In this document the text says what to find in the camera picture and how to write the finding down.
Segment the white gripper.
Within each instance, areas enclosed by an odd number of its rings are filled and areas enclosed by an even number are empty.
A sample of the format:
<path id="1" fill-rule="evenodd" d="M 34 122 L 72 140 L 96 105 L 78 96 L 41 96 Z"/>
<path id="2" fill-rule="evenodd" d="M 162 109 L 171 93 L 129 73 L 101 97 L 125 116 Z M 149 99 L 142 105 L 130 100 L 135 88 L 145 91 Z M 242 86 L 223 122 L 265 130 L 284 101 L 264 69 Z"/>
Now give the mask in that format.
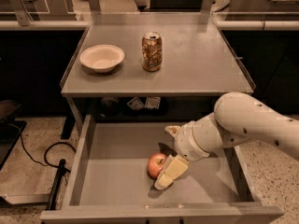
<path id="1" fill-rule="evenodd" d="M 164 130 L 175 137 L 174 148 L 177 156 L 169 155 L 164 163 L 163 169 L 154 182 L 157 190 L 167 189 L 177 178 L 183 175 L 188 167 L 189 161 L 200 161 L 209 156 L 195 141 L 193 131 L 194 121 L 181 127 L 166 126 Z"/>

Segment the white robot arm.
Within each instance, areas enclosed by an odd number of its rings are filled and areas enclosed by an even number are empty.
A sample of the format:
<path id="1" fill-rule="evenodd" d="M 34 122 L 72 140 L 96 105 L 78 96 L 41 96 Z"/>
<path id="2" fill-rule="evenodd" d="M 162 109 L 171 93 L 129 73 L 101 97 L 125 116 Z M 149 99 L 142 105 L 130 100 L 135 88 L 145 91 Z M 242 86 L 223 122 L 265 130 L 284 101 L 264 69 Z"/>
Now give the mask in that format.
<path id="1" fill-rule="evenodd" d="M 211 152 L 239 146 L 251 139 L 270 144 L 294 159 L 299 158 L 299 120 L 283 116 L 241 92 L 223 94 L 211 114 L 182 126 L 167 126 L 174 137 L 175 155 L 167 157 L 154 183 L 167 189 L 183 175 L 191 161 Z"/>

